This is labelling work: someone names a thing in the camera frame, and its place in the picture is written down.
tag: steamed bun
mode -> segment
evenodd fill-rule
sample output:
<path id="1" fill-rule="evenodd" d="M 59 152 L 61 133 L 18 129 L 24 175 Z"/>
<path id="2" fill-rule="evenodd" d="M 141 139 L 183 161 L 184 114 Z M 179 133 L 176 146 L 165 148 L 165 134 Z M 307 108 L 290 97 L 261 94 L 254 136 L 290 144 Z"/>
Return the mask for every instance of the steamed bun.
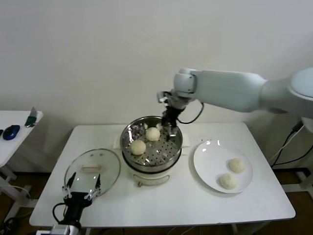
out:
<path id="1" fill-rule="evenodd" d="M 240 158 L 234 158 L 229 162 L 229 168 L 236 173 L 241 173 L 246 169 L 246 164 L 244 160 Z"/>
<path id="2" fill-rule="evenodd" d="M 225 189 L 234 189 L 237 187 L 237 180 L 231 174 L 224 174 L 219 178 L 219 180 Z"/>
<path id="3" fill-rule="evenodd" d="M 160 139 L 160 131 L 156 127 L 150 127 L 146 131 L 146 139 L 149 141 L 158 141 Z"/>
<path id="4" fill-rule="evenodd" d="M 141 155 L 146 151 L 146 144 L 143 141 L 136 140 L 131 143 L 131 152 L 134 155 Z"/>

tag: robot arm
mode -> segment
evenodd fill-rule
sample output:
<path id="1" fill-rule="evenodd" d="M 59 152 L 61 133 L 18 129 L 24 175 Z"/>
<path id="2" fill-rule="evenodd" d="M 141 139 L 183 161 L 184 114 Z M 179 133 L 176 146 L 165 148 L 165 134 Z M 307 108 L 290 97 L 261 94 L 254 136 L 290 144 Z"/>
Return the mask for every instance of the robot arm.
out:
<path id="1" fill-rule="evenodd" d="M 165 104 L 162 125 L 175 135 L 176 120 L 189 102 L 216 105 L 238 112 L 268 110 L 313 118 L 313 68 L 290 78 L 266 81 L 254 73 L 181 69 L 171 92 L 158 93 Z"/>

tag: metal rim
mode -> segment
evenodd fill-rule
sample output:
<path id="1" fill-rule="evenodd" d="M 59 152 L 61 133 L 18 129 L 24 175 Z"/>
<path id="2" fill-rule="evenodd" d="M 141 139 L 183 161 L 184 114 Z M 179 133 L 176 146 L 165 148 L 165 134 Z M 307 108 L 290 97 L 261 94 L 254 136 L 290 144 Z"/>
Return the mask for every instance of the metal rim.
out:
<path id="1" fill-rule="evenodd" d="M 164 171 L 166 171 L 166 170 L 172 168 L 172 167 L 178 162 L 178 160 L 179 160 L 179 158 L 180 158 L 180 156 L 181 156 L 181 152 L 182 152 L 182 149 L 179 151 L 179 156 L 178 156 L 178 158 L 176 159 L 176 161 L 174 161 L 173 164 L 170 165 L 168 168 L 165 168 L 164 170 L 161 170 L 161 171 L 153 171 L 153 172 L 143 171 L 143 170 L 140 170 L 140 169 L 138 169 L 138 168 L 135 168 L 133 165 L 131 165 L 131 164 L 127 161 L 127 159 L 125 158 L 125 155 L 124 155 L 123 152 L 122 152 L 122 155 L 123 155 L 123 158 L 124 158 L 126 164 L 127 164 L 128 166 L 130 166 L 131 169 L 133 169 L 133 170 L 135 170 L 135 171 L 138 171 L 138 172 L 140 172 L 140 173 L 152 175 L 152 174 L 162 173 L 162 172 L 164 172 Z"/>
<path id="2" fill-rule="evenodd" d="M 149 127 L 152 127 L 161 122 L 161 119 L 159 116 L 145 116 L 137 118 L 124 128 L 120 137 L 120 146 L 124 161 L 132 169 L 141 173 L 155 174 L 168 170 L 178 161 L 182 146 L 182 133 L 180 129 L 178 129 L 177 137 L 167 141 L 167 143 L 164 143 L 166 141 L 166 133 L 162 131 L 159 141 L 148 141 L 144 137 L 145 130 L 143 129 L 143 125 L 147 124 Z M 145 152 L 141 156 L 133 155 L 129 150 L 130 143 L 133 140 L 144 141 L 147 144 L 147 153 Z"/>

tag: computer mouse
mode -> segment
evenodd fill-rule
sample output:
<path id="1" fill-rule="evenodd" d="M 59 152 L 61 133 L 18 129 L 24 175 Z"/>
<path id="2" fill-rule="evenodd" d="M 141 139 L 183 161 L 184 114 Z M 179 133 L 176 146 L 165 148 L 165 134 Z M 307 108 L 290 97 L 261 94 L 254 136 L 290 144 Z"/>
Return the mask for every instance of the computer mouse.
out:
<path id="1" fill-rule="evenodd" d="M 19 132 L 20 130 L 20 126 L 19 125 L 12 125 L 12 126 L 9 126 L 8 128 L 6 128 L 3 132 L 3 138 L 6 140 L 6 141 L 9 141 L 11 139 L 14 139 L 15 136 L 17 135 L 17 133 Z"/>

